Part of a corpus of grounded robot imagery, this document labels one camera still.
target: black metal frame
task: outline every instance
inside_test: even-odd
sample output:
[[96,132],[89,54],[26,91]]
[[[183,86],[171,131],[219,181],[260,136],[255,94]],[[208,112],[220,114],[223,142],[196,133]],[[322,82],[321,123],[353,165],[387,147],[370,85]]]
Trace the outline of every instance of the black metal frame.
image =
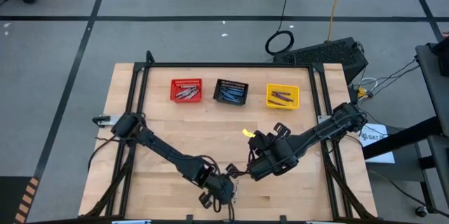
[[[320,76],[320,80],[321,80],[321,87],[323,89],[323,96],[324,96],[324,101],[325,101],[325,106],[326,106],[326,114],[329,114],[329,115],[332,114],[332,107],[330,104],[330,97],[329,97],[328,87],[327,87],[327,83],[326,83],[326,76],[324,74],[324,69],[323,69],[322,64],[315,64],[315,63],[314,64],[296,64],[296,63],[294,63],[292,65],[278,65],[278,64],[263,63],[263,62],[261,62],[261,63],[154,62],[154,59],[149,51],[147,52],[147,61],[146,62],[135,62],[134,63],[133,75],[131,77],[125,112],[131,112],[131,110],[132,110],[132,104],[133,104],[133,100],[134,100],[134,96],[135,96],[135,88],[136,88],[136,84],[137,84],[137,79],[139,76],[139,72],[143,69],[142,82],[141,82],[141,86],[140,86],[140,94],[138,97],[138,106],[136,109],[136,112],[142,112],[150,67],[260,67],[260,68],[264,68],[264,67],[265,68],[272,68],[272,67],[278,68],[278,67],[280,67],[280,68],[308,69],[312,98],[314,100],[314,109],[315,109],[315,113],[316,113],[317,122],[318,122],[318,116],[321,115],[321,108],[320,108],[320,103],[319,103],[319,95],[318,95],[318,91],[316,88],[316,80],[315,80],[314,71],[316,69],[319,69],[318,71],[319,71],[319,76]],[[333,147],[335,148],[334,155],[335,155],[335,162],[337,164],[337,170],[338,170],[339,174],[341,175],[341,177],[344,179],[344,169],[342,166],[342,157],[341,157],[340,149],[339,149],[337,143],[333,143]],[[112,176],[113,180],[118,176],[118,173],[120,172],[124,148],[125,148],[125,143],[119,143],[116,160],[115,160],[115,164],[114,164],[114,173]],[[328,154],[328,148],[327,148],[326,142],[321,142],[321,151],[322,151],[323,156]],[[134,158],[134,154],[135,154],[134,147],[130,149],[130,154],[132,155],[132,158]],[[129,172],[126,174],[125,179],[124,179],[123,193],[121,196],[121,202],[120,202],[120,207],[119,207],[119,216],[122,218],[125,217],[125,213],[126,213],[132,172],[133,172],[133,166],[131,165]],[[328,187],[328,194],[329,194],[329,199],[330,199],[330,207],[332,210],[333,219],[335,220],[336,218],[340,217],[340,215],[338,213],[337,197],[335,195],[335,186],[334,186],[333,177],[331,176],[331,174],[327,170],[325,170],[325,172],[326,172],[326,182],[327,182],[327,187]],[[112,215],[115,196],[116,195],[114,193],[114,196],[111,197],[111,199],[107,202],[107,208],[105,211],[106,216]],[[345,196],[343,196],[343,202],[344,202],[344,210],[346,213],[346,217],[352,218],[351,205],[349,203],[349,200]],[[161,220],[161,221],[156,220],[156,221],[162,222],[162,223],[164,221],[185,223],[185,221],[189,222],[189,219],[193,220],[193,216],[191,216],[191,217],[187,216],[187,220]],[[303,223],[302,221],[300,221],[300,222],[287,221],[286,216],[280,216],[280,220],[282,223]],[[206,222],[207,223],[221,223],[221,221],[217,221],[217,222],[212,221],[211,222],[209,220]],[[278,223],[278,221],[262,221],[259,223]]]

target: red basket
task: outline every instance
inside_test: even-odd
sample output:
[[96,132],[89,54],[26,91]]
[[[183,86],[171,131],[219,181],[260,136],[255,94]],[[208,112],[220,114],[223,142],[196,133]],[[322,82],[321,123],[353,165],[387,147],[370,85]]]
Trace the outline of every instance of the red basket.
[[[181,86],[198,86],[199,92],[195,94],[195,96],[190,99],[185,98],[176,98],[176,94],[186,90],[185,88],[181,88]],[[192,103],[192,102],[200,102],[201,94],[203,93],[202,89],[202,80],[201,79],[173,79],[171,81],[171,89],[170,89],[170,100],[176,103]]]

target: wooden table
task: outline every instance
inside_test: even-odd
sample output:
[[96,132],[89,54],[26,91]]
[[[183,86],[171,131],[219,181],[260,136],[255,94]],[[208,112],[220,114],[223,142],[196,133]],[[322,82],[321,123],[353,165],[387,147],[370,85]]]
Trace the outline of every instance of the wooden table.
[[[122,114],[133,64],[116,64],[105,105],[105,114]],[[325,65],[330,100],[333,107],[349,101],[341,65]],[[202,78],[201,103],[176,104],[170,101],[171,79]],[[213,100],[217,79],[249,84],[243,107]],[[300,87],[298,110],[274,110],[265,105],[267,83]],[[134,108],[138,93],[135,95]],[[321,98],[321,109],[324,110]],[[245,170],[248,138],[242,129],[268,133],[280,121],[300,134],[316,125],[314,102],[307,69],[299,68],[206,68],[152,67],[149,71],[143,112],[154,133],[184,154],[212,156],[222,170],[229,163]],[[100,129],[98,137],[109,138],[110,128]],[[360,202],[376,215],[375,203],[366,171],[361,146],[353,140],[340,143],[348,186]],[[79,213],[89,211],[102,196],[112,177],[116,143],[110,143],[93,159]],[[273,175],[255,182],[249,176],[239,178],[236,194],[237,220],[332,220],[325,169],[319,144],[310,147],[300,163],[286,174]],[[340,189],[336,186],[337,195]],[[195,220],[227,219],[227,208],[220,213],[204,209],[198,201],[202,193],[181,177],[175,167],[150,149],[139,146],[128,198],[126,218],[184,220],[193,214]],[[121,188],[117,190],[114,213],[118,212]],[[344,215],[339,204],[340,215]]]

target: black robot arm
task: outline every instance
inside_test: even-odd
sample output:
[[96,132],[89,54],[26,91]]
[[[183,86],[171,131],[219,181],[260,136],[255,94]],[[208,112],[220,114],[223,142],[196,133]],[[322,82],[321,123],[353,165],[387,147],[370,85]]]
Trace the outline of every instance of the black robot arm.
[[149,147],[155,153],[176,166],[182,177],[201,189],[206,189],[199,197],[205,208],[212,205],[211,198],[220,204],[228,204],[234,193],[234,184],[228,175],[221,174],[215,161],[207,156],[185,155],[146,127],[145,120],[136,113],[125,113],[112,128],[111,132],[121,140],[132,141]]
[[[361,130],[366,122],[366,118],[354,105],[342,103],[333,110],[333,115],[329,119],[301,135],[291,135],[290,129],[281,123],[274,127],[277,136],[256,131],[255,136],[248,142],[250,157],[253,158],[248,162],[246,173],[256,181],[271,173],[280,176],[294,168],[299,162],[298,159],[313,144],[330,138],[340,139],[347,132]],[[228,166],[228,170],[235,169],[235,166]]]

